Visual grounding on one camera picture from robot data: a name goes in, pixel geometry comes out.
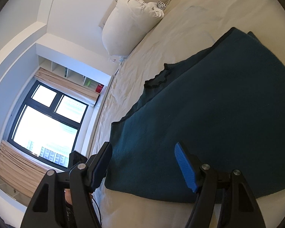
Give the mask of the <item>person's left hand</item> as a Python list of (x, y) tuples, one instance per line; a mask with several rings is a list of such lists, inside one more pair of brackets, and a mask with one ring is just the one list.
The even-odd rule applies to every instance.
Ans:
[(70, 189), (65, 189), (65, 200), (69, 205), (72, 205), (72, 197), (71, 197), (71, 192)]

